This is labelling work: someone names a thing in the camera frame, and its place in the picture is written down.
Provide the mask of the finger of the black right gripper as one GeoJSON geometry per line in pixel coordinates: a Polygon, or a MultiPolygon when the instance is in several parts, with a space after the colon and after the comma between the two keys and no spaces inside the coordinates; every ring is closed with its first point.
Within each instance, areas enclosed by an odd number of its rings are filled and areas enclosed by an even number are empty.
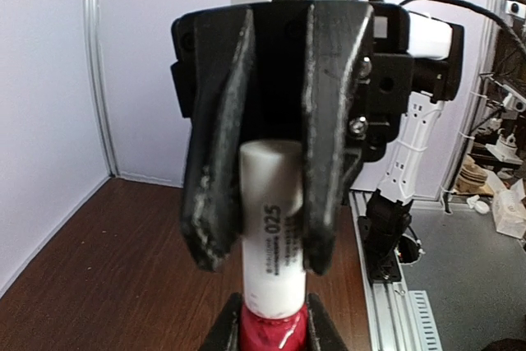
{"type": "Polygon", "coordinates": [[[181,231],[197,266],[216,271],[240,232],[237,165],[255,61],[248,6],[187,14],[178,21],[178,98],[191,120],[181,231]]]}

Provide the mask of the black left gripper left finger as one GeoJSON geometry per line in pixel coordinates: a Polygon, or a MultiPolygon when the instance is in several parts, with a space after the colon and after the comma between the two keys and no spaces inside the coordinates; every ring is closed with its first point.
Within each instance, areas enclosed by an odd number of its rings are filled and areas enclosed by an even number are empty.
{"type": "Polygon", "coordinates": [[[238,351],[242,295],[232,293],[211,326],[199,351],[238,351]]]}

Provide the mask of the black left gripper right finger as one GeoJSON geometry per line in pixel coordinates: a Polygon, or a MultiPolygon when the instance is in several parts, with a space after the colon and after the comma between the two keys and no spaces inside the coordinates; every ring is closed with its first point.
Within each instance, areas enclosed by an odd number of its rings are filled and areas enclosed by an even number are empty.
{"type": "Polygon", "coordinates": [[[307,350],[348,351],[330,314],[315,293],[307,295],[307,350]]]}

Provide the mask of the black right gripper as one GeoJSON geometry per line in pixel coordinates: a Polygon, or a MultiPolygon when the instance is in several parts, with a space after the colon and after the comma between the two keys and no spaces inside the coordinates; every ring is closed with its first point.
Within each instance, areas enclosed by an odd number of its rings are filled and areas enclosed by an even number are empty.
{"type": "Polygon", "coordinates": [[[280,0],[178,18],[171,26],[173,81],[183,117],[201,121],[205,136],[219,117],[216,96],[248,12],[255,52],[239,140],[302,135],[303,265],[324,275],[335,249],[348,116],[367,119],[363,152],[367,162],[376,162],[407,110],[414,65],[409,14],[383,2],[280,0]],[[387,33],[372,41],[374,17],[386,20],[387,33]],[[371,72],[358,87],[365,55],[371,72]]]}

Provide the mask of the red nail polish bottle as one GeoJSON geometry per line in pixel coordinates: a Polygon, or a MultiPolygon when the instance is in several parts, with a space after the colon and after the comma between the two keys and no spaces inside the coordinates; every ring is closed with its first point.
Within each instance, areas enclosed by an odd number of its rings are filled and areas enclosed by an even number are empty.
{"type": "Polygon", "coordinates": [[[242,351],[303,351],[307,349],[307,305],[290,317],[262,318],[242,305],[239,347],[242,351]]]}

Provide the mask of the white nail polish cap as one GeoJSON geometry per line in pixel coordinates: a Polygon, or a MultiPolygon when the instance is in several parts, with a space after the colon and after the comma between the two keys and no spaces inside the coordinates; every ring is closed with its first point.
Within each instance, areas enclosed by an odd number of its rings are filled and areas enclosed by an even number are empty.
{"type": "Polygon", "coordinates": [[[296,141],[244,143],[239,152],[243,298],[266,319],[296,314],[305,301],[302,147],[296,141]]]}

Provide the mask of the black sleeved forearm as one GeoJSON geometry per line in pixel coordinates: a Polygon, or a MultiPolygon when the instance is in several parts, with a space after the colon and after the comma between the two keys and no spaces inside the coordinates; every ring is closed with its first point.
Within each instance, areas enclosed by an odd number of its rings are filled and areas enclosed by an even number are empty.
{"type": "Polygon", "coordinates": [[[526,351],[524,339],[499,339],[487,344],[482,351],[526,351]]]}

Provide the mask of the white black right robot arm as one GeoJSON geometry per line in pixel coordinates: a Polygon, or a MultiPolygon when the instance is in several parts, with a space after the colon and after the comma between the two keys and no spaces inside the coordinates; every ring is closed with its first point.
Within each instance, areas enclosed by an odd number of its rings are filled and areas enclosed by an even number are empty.
{"type": "Polygon", "coordinates": [[[191,121],[181,214],[197,265],[216,270],[242,232],[242,143],[300,145],[305,267],[330,267],[335,216],[365,163],[390,162],[359,222],[367,277],[397,281],[422,155],[459,89],[461,25],[384,0],[231,0],[179,17],[171,67],[191,121]]]}

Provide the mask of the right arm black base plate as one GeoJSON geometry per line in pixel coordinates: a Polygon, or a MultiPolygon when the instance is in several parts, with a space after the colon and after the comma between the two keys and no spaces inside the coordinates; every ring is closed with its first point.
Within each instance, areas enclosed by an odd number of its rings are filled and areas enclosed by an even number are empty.
{"type": "Polygon", "coordinates": [[[402,275],[395,248],[400,234],[397,234],[385,220],[367,216],[358,218],[358,227],[369,283],[399,282],[402,275]]]}

